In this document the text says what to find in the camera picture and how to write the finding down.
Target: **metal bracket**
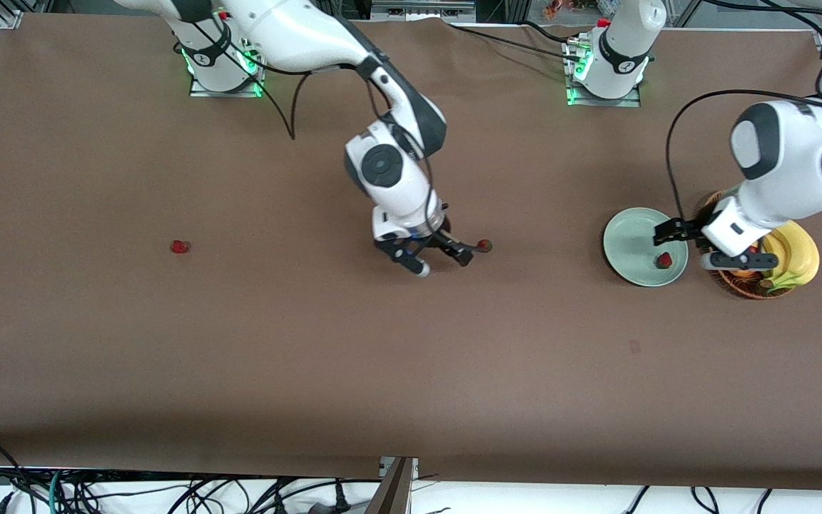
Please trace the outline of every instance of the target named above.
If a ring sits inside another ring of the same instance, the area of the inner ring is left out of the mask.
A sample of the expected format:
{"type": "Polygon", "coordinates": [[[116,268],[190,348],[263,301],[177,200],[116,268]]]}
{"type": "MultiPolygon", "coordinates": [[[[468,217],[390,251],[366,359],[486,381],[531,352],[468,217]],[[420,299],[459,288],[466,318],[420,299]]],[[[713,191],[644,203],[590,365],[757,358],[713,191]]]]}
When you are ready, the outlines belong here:
{"type": "Polygon", "coordinates": [[[411,481],[417,478],[417,459],[380,458],[379,476],[384,476],[363,514],[407,514],[411,481]]]}
{"type": "Polygon", "coordinates": [[[588,32],[580,33],[574,38],[561,43],[564,55],[578,56],[579,61],[564,61],[564,77],[567,79],[567,105],[599,105],[603,107],[639,107],[639,86],[633,86],[626,96],[616,100],[598,98],[577,81],[575,74],[581,73],[585,64],[592,58],[591,36],[588,32]]]}
{"type": "Polygon", "coordinates": [[[23,15],[23,11],[10,9],[0,0],[0,30],[17,29],[17,26],[21,25],[21,16],[23,15]]]}
{"type": "MultiPolygon", "coordinates": [[[[262,78],[257,78],[260,84],[264,84],[265,71],[262,71],[262,78]]],[[[262,89],[255,85],[255,82],[249,81],[243,84],[243,87],[237,91],[211,91],[205,88],[196,78],[192,78],[192,84],[189,85],[189,96],[197,98],[261,98],[262,89]]]]}

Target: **white floor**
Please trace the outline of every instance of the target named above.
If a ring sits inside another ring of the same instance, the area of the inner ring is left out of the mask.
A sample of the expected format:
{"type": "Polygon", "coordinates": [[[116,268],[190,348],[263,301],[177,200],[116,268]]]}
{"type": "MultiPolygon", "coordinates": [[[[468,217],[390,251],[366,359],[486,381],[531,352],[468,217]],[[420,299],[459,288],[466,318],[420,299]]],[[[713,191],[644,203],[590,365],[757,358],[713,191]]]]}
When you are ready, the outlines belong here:
{"type": "MultiPolygon", "coordinates": [[[[296,482],[286,488],[293,490],[304,485],[318,482],[307,479],[296,482]]],[[[248,480],[243,482],[252,500],[272,484],[271,480],[248,480]]],[[[101,510],[108,514],[167,514],[170,506],[185,490],[186,482],[135,482],[95,485],[92,490],[97,494],[115,492],[145,491],[163,488],[167,485],[179,485],[171,489],[135,497],[113,497],[101,500],[101,510]]],[[[213,486],[202,489],[210,490],[213,486]]],[[[347,484],[345,495],[348,502],[355,504],[356,510],[362,512],[362,504],[374,493],[376,484],[347,484]]],[[[0,485],[0,500],[11,491],[10,485],[0,485]]],[[[412,493],[411,514],[431,514],[443,508],[450,508],[447,514],[623,514],[635,498],[638,487],[630,485],[539,485],[539,484],[495,484],[474,482],[415,482],[412,493]]],[[[698,489],[704,501],[707,495],[698,489]]],[[[763,489],[714,488],[719,502],[720,514],[754,514],[757,500],[763,489]]],[[[227,514],[239,514],[245,510],[245,497],[235,485],[228,485],[214,495],[224,504],[227,514]]],[[[334,503],[334,491],[331,487],[319,488],[286,502],[288,514],[303,514],[311,505],[322,502],[334,503]]],[[[48,512],[48,507],[37,502],[41,514],[48,512]]],[[[30,514],[30,502],[27,495],[16,494],[9,505],[9,514],[30,514]]],[[[180,507],[178,514],[185,514],[185,506],[180,507]]],[[[208,514],[205,508],[200,512],[208,514]]],[[[688,488],[653,487],[645,495],[636,514],[706,514],[691,497],[688,488]]],[[[822,491],[789,491],[777,490],[766,501],[763,514],[822,514],[822,491]]]]}

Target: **wire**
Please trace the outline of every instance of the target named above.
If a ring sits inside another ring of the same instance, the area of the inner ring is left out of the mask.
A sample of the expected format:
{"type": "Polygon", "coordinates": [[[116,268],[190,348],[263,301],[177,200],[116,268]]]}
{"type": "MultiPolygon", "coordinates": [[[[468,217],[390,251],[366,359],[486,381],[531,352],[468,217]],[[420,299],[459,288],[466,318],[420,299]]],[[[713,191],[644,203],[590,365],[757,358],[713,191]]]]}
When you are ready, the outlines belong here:
{"type": "Polygon", "coordinates": [[[810,20],[810,19],[806,19],[805,16],[802,16],[799,13],[787,12],[785,9],[783,9],[782,6],[779,6],[779,4],[777,4],[776,2],[773,2],[772,0],[760,0],[760,1],[763,2],[764,4],[767,4],[767,6],[774,7],[776,10],[785,12],[789,16],[792,16],[793,19],[799,20],[801,23],[803,23],[807,26],[810,26],[813,29],[813,31],[818,33],[820,35],[820,38],[822,38],[822,26],[819,26],[815,21],[810,20]]]}
{"type": "Polygon", "coordinates": [[[186,488],[188,485],[170,485],[168,488],[160,488],[160,489],[150,489],[147,491],[136,491],[133,493],[110,493],[105,495],[89,495],[89,500],[102,500],[102,498],[112,498],[112,497],[133,497],[133,495],[150,495],[151,493],[159,493],[163,491],[170,491],[171,489],[179,489],[179,488],[186,488]]]}
{"type": "Polygon", "coordinates": [[[279,478],[277,481],[274,482],[268,489],[265,489],[265,492],[258,497],[258,500],[252,504],[246,512],[247,514],[252,514],[258,510],[258,508],[265,503],[266,500],[272,497],[275,494],[275,491],[280,490],[280,488],[286,487],[287,484],[290,484],[294,481],[294,478],[279,478]]]}
{"type": "Polygon", "coordinates": [[[822,9],[812,9],[812,7],[782,7],[782,6],[749,6],[749,4],[733,4],[731,2],[722,2],[722,0],[704,0],[707,4],[714,6],[728,7],[729,9],[738,9],[742,11],[767,11],[778,12],[786,14],[818,14],[822,16],[822,9]]]}
{"type": "Polygon", "coordinates": [[[498,36],[493,36],[492,34],[486,34],[486,33],[483,33],[483,32],[477,32],[477,30],[467,29],[467,27],[463,27],[463,26],[452,25],[452,24],[450,24],[450,26],[453,29],[461,30],[462,32],[467,32],[469,34],[474,34],[475,36],[481,36],[482,38],[493,39],[494,41],[499,41],[500,43],[506,43],[507,45],[518,46],[520,49],[527,49],[527,50],[532,50],[532,51],[535,51],[535,52],[538,52],[538,53],[546,54],[546,55],[549,55],[549,56],[555,56],[555,58],[564,59],[564,61],[579,61],[579,58],[577,58],[577,56],[564,55],[564,54],[559,53],[559,52],[551,52],[551,50],[539,49],[539,48],[537,48],[537,46],[524,45],[523,43],[518,43],[516,41],[511,41],[509,39],[498,38],[498,36]]]}
{"type": "Polygon", "coordinates": [[[709,495],[710,500],[712,501],[712,507],[706,505],[702,500],[699,500],[699,496],[696,494],[696,488],[691,488],[691,494],[694,495],[694,501],[697,502],[699,507],[702,507],[705,511],[709,512],[710,514],[719,514],[719,502],[715,501],[715,495],[712,494],[712,489],[706,489],[706,494],[709,495]]]}
{"type": "Polygon", "coordinates": [[[772,91],[760,91],[760,90],[720,90],[720,91],[712,91],[708,92],[707,94],[699,95],[698,97],[694,98],[694,100],[688,101],[687,104],[684,104],[681,107],[681,110],[675,115],[674,119],[671,120],[671,127],[668,129],[668,136],[665,138],[665,169],[668,171],[668,180],[671,182],[671,192],[674,194],[674,205],[678,208],[678,216],[679,218],[686,219],[684,217],[684,208],[681,205],[681,194],[678,192],[678,184],[676,184],[674,179],[674,170],[671,167],[671,137],[674,136],[674,127],[678,124],[678,120],[681,119],[681,116],[686,113],[686,111],[697,104],[700,101],[706,100],[707,98],[712,98],[715,96],[722,96],[727,94],[751,94],[756,96],[767,96],[772,98],[780,98],[782,100],[789,100],[789,101],[798,101],[803,102],[803,104],[808,105],[815,105],[817,107],[822,107],[822,101],[816,101],[809,98],[802,98],[799,96],[793,96],[790,94],[781,94],[781,92],[772,92],[772,91]]]}
{"type": "MultiPolygon", "coordinates": [[[[212,16],[212,20],[215,21],[215,25],[218,23],[218,20],[214,19],[214,16],[212,16]]],[[[201,26],[199,26],[198,24],[193,24],[193,25],[196,27],[196,29],[198,29],[199,32],[202,33],[203,36],[205,36],[206,39],[208,39],[209,41],[211,41],[214,44],[218,43],[214,39],[212,39],[211,36],[209,36],[208,33],[206,33],[205,30],[202,29],[201,26]]],[[[271,101],[271,104],[275,107],[275,110],[278,111],[278,115],[280,115],[281,121],[283,121],[283,123],[284,123],[284,130],[287,131],[288,137],[290,137],[291,141],[296,140],[297,139],[297,129],[296,129],[296,127],[294,127],[294,118],[296,116],[296,111],[297,111],[297,100],[298,100],[298,97],[300,95],[300,89],[303,87],[303,82],[306,82],[306,79],[309,78],[310,75],[313,74],[313,72],[312,71],[304,71],[304,72],[301,72],[301,73],[295,73],[295,72],[291,72],[291,71],[281,71],[281,69],[271,68],[270,66],[267,66],[267,65],[264,65],[264,64],[262,64],[258,61],[255,61],[255,59],[252,59],[251,56],[248,56],[247,54],[245,54],[245,52],[243,50],[238,49],[237,46],[234,45],[233,43],[230,43],[230,45],[233,47],[233,49],[235,51],[239,52],[239,54],[241,56],[244,56],[244,58],[246,58],[247,61],[254,63],[256,66],[260,66],[260,67],[265,68],[265,69],[270,69],[270,71],[274,71],[275,73],[281,73],[281,74],[284,74],[284,75],[303,75],[303,78],[300,79],[299,84],[297,84],[296,90],[294,90],[293,100],[290,102],[290,123],[288,123],[287,116],[284,115],[284,111],[281,110],[281,106],[278,105],[278,101],[275,100],[275,97],[271,96],[271,93],[268,92],[268,89],[264,85],[262,85],[261,82],[258,79],[256,79],[255,76],[251,72],[249,72],[242,65],[241,62],[237,61],[237,59],[234,59],[233,56],[228,54],[228,52],[226,52],[226,51],[222,52],[224,54],[224,56],[226,56],[226,58],[229,59],[229,61],[233,62],[235,65],[237,65],[237,67],[239,69],[241,69],[242,72],[247,74],[247,76],[249,78],[249,81],[252,81],[255,84],[255,87],[258,87],[262,91],[262,94],[268,95],[268,100],[271,101]]]]}
{"type": "Polygon", "coordinates": [[[642,501],[642,497],[646,495],[650,487],[651,485],[643,485],[642,489],[639,489],[639,494],[633,499],[633,505],[630,505],[630,508],[627,508],[624,514],[634,514],[636,512],[636,508],[639,507],[639,502],[642,501]]]}
{"type": "Polygon", "coordinates": [[[773,489],[766,489],[766,491],[763,492],[760,501],[756,504],[756,514],[763,514],[763,505],[766,504],[766,499],[769,498],[770,494],[773,494],[773,489]]]}
{"type": "Polygon", "coordinates": [[[197,485],[189,485],[189,487],[186,488],[186,492],[180,495],[179,498],[176,498],[176,501],[174,501],[173,504],[170,506],[170,510],[167,510],[167,514],[173,514],[173,511],[177,510],[177,508],[179,508],[179,505],[182,505],[183,502],[189,501],[190,498],[192,498],[192,494],[195,493],[199,488],[202,488],[205,484],[208,484],[208,482],[210,481],[202,480],[197,485]]]}
{"type": "Polygon", "coordinates": [[[529,21],[527,19],[523,19],[519,22],[516,22],[516,25],[531,26],[532,29],[537,30],[545,38],[548,38],[552,41],[556,41],[558,43],[566,44],[568,38],[573,38],[573,36],[568,36],[568,38],[560,38],[560,36],[555,36],[554,34],[551,34],[550,32],[544,30],[543,26],[540,26],[538,25],[538,23],[534,23],[534,21],[529,21]]]}
{"type": "Polygon", "coordinates": [[[237,484],[237,487],[240,488],[241,491],[243,491],[243,495],[245,496],[245,510],[243,512],[248,512],[249,507],[252,505],[252,500],[249,500],[249,491],[245,490],[243,484],[241,484],[239,480],[234,483],[237,484]]]}
{"type": "MultiPolygon", "coordinates": [[[[11,456],[9,452],[6,452],[6,449],[4,449],[2,446],[0,446],[0,453],[2,453],[2,456],[6,458],[9,464],[12,465],[12,468],[14,468],[14,471],[17,472],[17,475],[20,476],[21,482],[23,482],[25,485],[25,489],[22,490],[25,491],[27,494],[31,495],[31,497],[33,497],[34,492],[31,488],[30,480],[27,479],[27,475],[25,475],[21,466],[17,464],[17,461],[14,460],[13,456],[11,456]]],[[[36,501],[34,501],[33,498],[30,498],[30,510],[33,512],[33,514],[36,514],[36,501]]]]}
{"type": "MultiPolygon", "coordinates": [[[[211,21],[215,24],[215,28],[218,29],[218,33],[219,34],[224,34],[224,29],[220,25],[220,22],[218,22],[218,19],[216,17],[212,16],[211,21]]],[[[205,36],[205,39],[211,41],[211,43],[213,45],[218,45],[218,42],[215,39],[213,39],[212,36],[209,36],[208,33],[205,32],[205,30],[202,30],[201,26],[199,26],[197,23],[193,24],[193,25],[195,25],[196,29],[198,29],[198,31],[202,33],[202,36],[205,36]]],[[[269,71],[274,71],[275,73],[278,73],[280,75],[304,75],[306,73],[313,72],[313,71],[284,71],[283,69],[274,68],[274,67],[269,66],[269,65],[267,65],[263,62],[259,62],[259,61],[256,61],[255,59],[252,59],[251,55],[249,55],[248,53],[245,53],[241,48],[239,48],[239,46],[235,45],[234,42],[231,41],[231,42],[228,43],[228,45],[230,45],[230,47],[232,49],[234,49],[241,56],[243,56],[243,59],[247,59],[247,61],[255,64],[256,66],[258,66],[260,68],[268,69],[269,71]]]]}
{"type": "Polygon", "coordinates": [[[56,484],[59,484],[59,474],[61,471],[56,471],[53,474],[53,479],[49,481],[49,514],[56,514],[56,484]]]}
{"type": "Polygon", "coordinates": [[[362,478],[347,478],[345,480],[334,480],[334,481],[330,481],[330,482],[321,482],[319,484],[307,485],[307,487],[305,487],[305,488],[299,488],[295,491],[291,491],[290,493],[288,493],[286,495],[282,495],[280,500],[275,500],[270,505],[265,505],[265,507],[261,508],[258,511],[258,514],[264,514],[265,512],[268,512],[269,510],[271,510],[271,508],[274,508],[274,507],[277,507],[280,504],[283,504],[284,500],[287,500],[287,498],[290,498],[293,495],[299,495],[301,493],[304,493],[306,491],[313,490],[313,489],[325,488],[325,487],[327,487],[327,485],[335,485],[339,482],[341,482],[342,484],[360,484],[360,483],[363,483],[363,484],[370,484],[370,483],[378,484],[379,482],[381,482],[381,480],[365,480],[365,479],[362,479],[362,478]]]}
{"type": "MultiPolygon", "coordinates": [[[[211,495],[212,494],[215,494],[215,492],[218,492],[221,488],[224,488],[226,485],[229,485],[232,482],[235,482],[235,479],[231,478],[231,479],[225,480],[225,481],[221,482],[220,485],[217,485],[214,489],[211,489],[210,491],[208,491],[208,494],[204,495],[203,497],[197,497],[197,498],[199,498],[199,501],[202,502],[200,505],[205,505],[206,501],[211,500],[211,495]]],[[[197,511],[198,508],[200,507],[200,505],[196,505],[195,510],[193,510],[193,511],[197,511]]]]}
{"type": "Polygon", "coordinates": [[[499,11],[500,7],[503,7],[503,4],[505,3],[506,2],[504,2],[503,0],[499,0],[499,2],[497,2],[497,6],[494,7],[492,11],[490,11],[490,14],[487,14],[486,19],[484,19],[484,23],[489,23],[490,19],[492,19],[493,17],[493,14],[496,14],[497,11],[499,11]]]}

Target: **black cable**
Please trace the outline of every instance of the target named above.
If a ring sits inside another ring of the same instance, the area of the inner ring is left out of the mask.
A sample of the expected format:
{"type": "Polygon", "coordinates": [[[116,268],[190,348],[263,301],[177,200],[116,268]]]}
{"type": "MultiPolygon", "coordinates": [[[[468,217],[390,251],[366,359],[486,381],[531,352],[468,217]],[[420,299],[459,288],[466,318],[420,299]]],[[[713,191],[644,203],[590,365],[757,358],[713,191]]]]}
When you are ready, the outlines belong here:
{"type": "Polygon", "coordinates": [[[281,488],[287,487],[287,485],[293,484],[297,479],[296,478],[279,478],[277,481],[274,482],[268,489],[265,489],[265,492],[258,497],[258,500],[252,505],[251,508],[247,511],[247,514],[254,514],[255,511],[261,507],[262,504],[265,503],[266,500],[272,497],[276,491],[279,491],[281,488]]]}
{"type": "MultiPolygon", "coordinates": [[[[200,505],[205,505],[205,502],[208,501],[208,500],[211,500],[211,496],[214,495],[215,492],[218,492],[220,489],[224,488],[226,485],[229,485],[229,484],[231,484],[232,482],[235,482],[235,481],[236,480],[232,479],[232,478],[226,479],[225,481],[221,482],[220,485],[217,485],[215,488],[208,491],[208,494],[205,494],[203,497],[199,497],[199,500],[201,500],[201,502],[202,502],[200,505]]],[[[195,505],[195,508],[193,509],[193,512],[197,511],[199,509],[200,505],[195,505]]]]}
{"type": "Polygon", "coordinates": [[[297,82],[297,87],[294,88],[294,97],[290,99],[290,139],[297,138],[297,100],[300,98],[300,88],[303,87],[303,82],[306,82],[306,79],[310,78],[310,73],[303,75],[299,82],[297,82]]]}
{"type": "MultiPolygon", "coordinates": [[[[211,21],[215,24],[215,28],[218,29],[218,33],[219,34],[224,34],[224,29],[223,29],[222,26],[220,26],[220,23],[218,22],[218,19],[216,19],[214,16],[212,16],[211,21]]],[[[202,30],[201,26],[199,26],[197,23],[195,23],[193,25],[196,27],[196,29],[198,29],[199,32],[202,33],[202,36],[205,36],[205,39],[211,41],[211,43],[213,45],[218,45],[218,42],[215,41],[215,39],[212,39],[211,36],[209,36],[208,33],[205,32],[205,30],[202,30]]],[[[269,71],[274,71],[275,73],[278,73],[280,75],[304,75],[306,73],[313,72],[313,71],[284,71],[283,69],[274,68],[274,67],[269,66],[267,64],[264,64],[262,62],[256,61],[255,59],[252,59],[251,55],[249,55],[248,53],[245,53],[241,48],[239,48],[239,46],[235,45],[234,42],[232,42],[232,41],[229,42],[229,45],[232,49],[237,51],[238,54],[243,56],[243,59],[247,59],[247,61],[255,64],[256,66],[258,66],[260,68],[268,69],[269,71]]]]}
{"type": "Polygon", "coordinates": [[[6,514],[6,511],[9,510],[9,502],[11,502],[11,498],[14,495],[14,491],[10,492],[6,495],[6,497],[2,498],[0,501],[0,514],[6,514]]]}
{"type": "MultiPolygon", "coordinates": [[[[6,449],[4,449],[2,446],[0,446],[0,453],[2,453],[2,456],[6,458],[9,464],[12,465],[14,471],[16,471],[17,474],[19,474],[21,481],[24,482],[27,490],[30,491],[29,494],[31,495],[31,497],[33,497],[33,489],[31,488],[30,480],[27,479],[27,475],[25,475],[21,466],[17,464],[17,461],[14,460],[13,456],[11,456],[9,452],[6,452],[6,449]]],[[[33,514],[36,514],[36,501],[34,501],[33,498],[30,498],[30,508],[31,511],[33,511],[33,514]]]]}
{"type": "Polygon", "coordinates": [[[649,491],[650,487],[651,485],[643,485],[642,489],[639,489],[639,494],[637,494],[636,497],[633,498],[633,504],[630,505],[630,508],[627,508],[624,514],[634,514],[636,512],[636,508],[639,507],[639,502],[642,501],[642,497],[646,495],[646,492],[649,491]]]}
{"type": "Polygon", "coordinates": [[[305,487],[305,488],[299,488],[295,491],[290,491],[290,493],[288,493],[286,495],[282,495],[280,500],[275,500],[271,504],[265,505],[265,507],[261,508],[258,511],[258,514],[265,514],[265,512],[268,512],[269,510],[272,510],[272,508],[277,507],[278,503],[283,504],[284,500],[287,500],[288,498],[292,497],[293,495],[299,495],[301,493],[305,493],[306,491],[310,491],[310,490],[313,490],[313,489],[325,488],[325,487],[328,487],[329,485],[335,485],[336,482],[341,482],[342,484],[360,484],[360,483],[363,483],[363,484],[370,484],[370,483],[378,484],[379,482],[381,482],[381,480],[365,480],[365,479],[362,479],[362,478],[347,478],[347,479],[343,479],[343,480],[336,480],[336,481],[330,481],[330,482],[321,482],[319,484],[307,485],[307,487],[305,487]]]}
{"type": "Polygon", "coordinates": [[[150,490],[147,490],[147,491],[136,491],[136,492],[130,492],[130,493],[109,493],[109,494],[105,494],[105,495],[89,495],[88,499],[89,500],[103,500],[104,498],[112,498],[112,497],[133,497],[133,495],[149,495],[151,493],[159,493],[159,492],[163,492],[163,491],[169,491],[170,489],[179,489],[179,488],[185,488],[185,487],[187,487],[187,485],[170,485],[167,488],[150,489],[150,490]]]}
{"type": "MultiPolygon", "coordinates": [[[[214,16],[212,16],[212,20],[214,20],[215,23],[218,23],[218,20],[215,20],[214,16]]],[[[196,29],[198,29],[199,32],[202,33],[203,36],[205,36],[206,39],[208,39],[209,41],[212,41],[213,43],[216,44],[215,40],[212,39],[211,36],[209,36],[208,33],[205,32],[205,30],[202,30],[201,26],[199,26],[198,24],[193,24],[193,25],[196,27],[196,29]]],[[[290,72],[290,71],[281,71],[280,69],[274,69],[274,68],[268,67],[268,66],[266,66],[266,65],[264,65],[264,64],[262,64],[258,61],[255,61],[255,59],[252,59],[250,56],[245,55],[245,52],[242,52],[242,50],[238,49],[237,46],[235,46],[233,43],[231,43],[230,45],[233,47],[233,49],[235,51],[239,52],[240,55],[244,56],[244,58],[246,58],[247,61],[252,62],[257,66],[260,66],[260,67],[265,68],[265,69],[270,69],[271,71],[274,71],[275,73],[281,73],[281,74],[284,74],[284,75],[303,75],[303,78],[300,79],[300,83],[297,84],[296,91],[294,91],[293,102],[291,102],[291,105],[290,105],[290,123],[288,123],[287,116],[285,116],[284,111],[281,110],[281,106],[278,105],[278,102],[275,100],[275,97],[271,96],[271,93],[268,92],[268,89],[266,89],[265,86],[262,85],[261,82],[258,79],[256,79],[255,76],[251,72],[249,72],[247,69],[245,69],[243,67],[243,65],[241,64],[241,62],[237,61],[237,59],[234,59],[230,54],[228,54],[228,52],[226,52],[226,51],[223,52],[223,54],[224,54],[224,56],[226,56],[226,58],[230,59],[231,62],[233,62],[235,65],[237,65],[237,67],[239,69],[242,69],[242,71],[245,74],[247,74],[248,78],[255,84],[255,87],[258,87],[262,91],[262,94],[268,95],[268,100],[271,101],[271,104],[274,105],[275,110],[278,111],[278,115],[280,115],[281,121],[283,121],[283,123],[284,123],[284,130],[286,130],[288,132],[288,136],[290,137],[290,140],[291,141],[296,140],[297,139],[297,131],[293,126],[293,120],[294,120],[295,111],[297,110],[297,97],[300,94],[300,88],[303,87],[303,82],[306,81],[306,78],[309,77],[309,75],[311,75],[313,73],[311,71],[304,71],[304,72],[301,72],[301,73],[294,73],[294,72],[290,72]]]]}
{"type": "Polygon", "coordinates": [[[770,494],[773,494],[773,489],[766,489],[766,491],[763,492],[760,501],[756,504],[756,514],[763,514],[763,504],[766,504],[766,499],[769,498],[770,494]]]}
{"type": "Polygon", "coordinates": [[[197,492],[193,492],[191,500],[192,500],[193,508],[192,508],[192,510],[189,510],[190,514],[196,514],[198,512],[199,508],[202,508],[202,507],[205,507],[205,510],[208,511],[208,514],[215,514],[215,512],[211,510],[211,505],[209,505],[208,502],[212,502],[212,503],[215,503],[216,505],[218,505],[218,507],[221,508],[221,514],[225,514],[224,504],[222,504],[218,500],[215,500],[215,498],[209,498],[207,495],[202,496],[202,495],[198,494],[197,492]]]}
{"type": "Polygon", "coordinates": [[[706,489],[706,493],[709,495],[709,500],[712,501],[712,507],[710,505],[706,505],[702,500],[699,500],[699,496],[696,494],[696,488],[691,488],[691,494],[694,495],[694,501],[697,502],[699,507],[702,507],[705,511],[709,512],[709,514],[719,514],[719,502],[715,501],[715,495],[712,494],[712,489],[706,489]]]}
{"type": "Polygon", "coordinates": [[[483,33],[483,32],[477,32],[477,30],[466,29],[466,27],[463,27],[463,26],[452,25],[452,24],[450,24],[450,26],[453,29],[461,30],[462,32],[467,32],[469,34],[474,34],[475,36],[481,36],[482,38],[493,39],[494,41],[499,41],[500,43],[506,43],[507,45],[518,46],[520,49],[528,49],[528,50],[532,50],[532,51],[535,51],[535,52],[538,52],[538,53],[547,54],[547,55],[550,55],[550,56],[555,56],[555,58],[564,59],[564,61],[579,61],[579,58],[577,58],[577,56],[564,55],[564,54],[559,53],[559,52],[551,52],[551,50],[539,49],[539,48],[537,48],[537,46],[529,46],[529,45],[525,45],[523,43],[518,43],[516,41],[511,41],[509,39],[498,38],[498,36],[493,36],[492,34],[486,34],[486,33],[483,33]]]}
{"type": "Polygon", "coordinates": [[[199,488],[205,487],[205,484],[208,484],[211,480],[202,480],[198,484],[189,485],[186,488],[186,492],[180,495],[179,498],[176,498],[176,501],[170,506],[170,510],[167,510],[167,514],[173,514],[173,511],[176,511],[179,508],[179,505],[182,505],[186,501],[189,501],[192,498],[192,494],[195,493],[199,488]]]}
{"type": "Polygon", "coordinates": [[[756,96],[767,96],[772,98],[780,98],[782,100],[789,100],[789,101],[798,101],[803,102],[803,104],[808,105],[815,105],[817,107],[822,107],[822,101],[816,101],[810,98],[801,98],[799,96],[793,96],[790,94],[781,94],[781,92],[772,92],[772,91],[760,91],[760,90],[720,90],[720,91],[712,91],[708,92],[707,94],[699,95],[698,97],[694,98],[694,100],[688,101],[687,104],[684,104],[681,107],[681,110],[675,115],[674,119],[671,120],[671,127],[668,129],[668,136],[665,138],[665,169],[668,171],[668,180],[671,182],[671,192],[674,194],[674,205],[678,208],[678,216],[679,218],[686,219],[684,217],[684,208],[681,205],[681,194],[678,192],[678,184],[676,184],[674,179],[674,170],[671,168],[671,137],[674,136],[674,127],[678,124],[678,120],[681,119],[681,115],[685,113],[689,108],[697,104],[697,102],[706,100],[707,98],[712,98],[715,96],[722,96],[727,94],[751,94],[756,96]]]}
{"type": "Polygon", "coordinates": [[[728,9],[738,9],[741,11],[767,11],[786,14],[819,14],[822,16],[822,9],[812,9],[812,7],[782,7],[782,6],[749,6],[749,4],[733,4],[722,2],[722,0],[704,0],[707,4],[714,6],[728,7],[728,9]]]}
{"type": "Polygon", "coordinates": [[[783,7],[780,6],[780,4],[777,4],[776,2],[773,2],[772,0],[760,0],[760,1],[763,2],[764,4],[767,4],[767,6],[776,7],[776,9],[782,10],[783,12],[788,14],[789,16],[792,16],[793,19],[799,20],[801,23],[811,27],[813,29],[813,32],[818,33],[820,35],[820,38],[822,38],[822,26],[819,26],[816,23],[816,21],[806,19],[805,16],[802,16],[799,13],[792,13],[792,12],[784,11],[783,7]]]}
{"type": "Polygon", "coordinates": [[[245,487],[243,487],[243,484],[239,480],[234,483],[237,484],[237,487],[240,488],[241,491],[243,491],[243,495],[245,496],[245,510],[243,510],[243,512],[248,512],[249,507],[252,505],[252,500],[249,500],[249,491],[245,490],[245,487]]]}
{"type": "Polygon", "coordinates": [[[88,512],[100,512],[101,511],[101,500],[100,498],[94,497],[91,494],[91,487],[85,484],[84,482],[75,482],[75,499],[76,505],[78,503],[78,498],[81,499],[81,503],[87,508],[88,512]]]}
{"type": "Polygon", "coordinates": [[[552,41],[556,41],[558,43],[567,43],[568,38],[560,38],[560,36],[555,36],[554,34],[551,34],[550,32],[544,30],[543,26],[538,25],[538,23],[534,23],[534,21],[523,19],[521,21],[516,22],[516,25],[531,26],[532,29],[537,30],[545,38],[548,38],[552,41]]]}

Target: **strawberry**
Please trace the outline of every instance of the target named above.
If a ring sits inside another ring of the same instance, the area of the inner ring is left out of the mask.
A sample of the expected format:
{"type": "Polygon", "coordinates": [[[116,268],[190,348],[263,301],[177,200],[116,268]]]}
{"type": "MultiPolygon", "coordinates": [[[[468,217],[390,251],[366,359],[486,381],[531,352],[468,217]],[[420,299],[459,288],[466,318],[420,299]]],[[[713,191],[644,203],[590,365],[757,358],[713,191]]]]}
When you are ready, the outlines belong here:
{"type": "Polygon", "coordinates": [[[656,258],[655,267],[659,268],[659,270],[666,270],[668,268],[671,268],[671,265],[673,263],[674,261],[671,259],[671,254],[666,252],[659,255],[659,257],[656,258]]]}

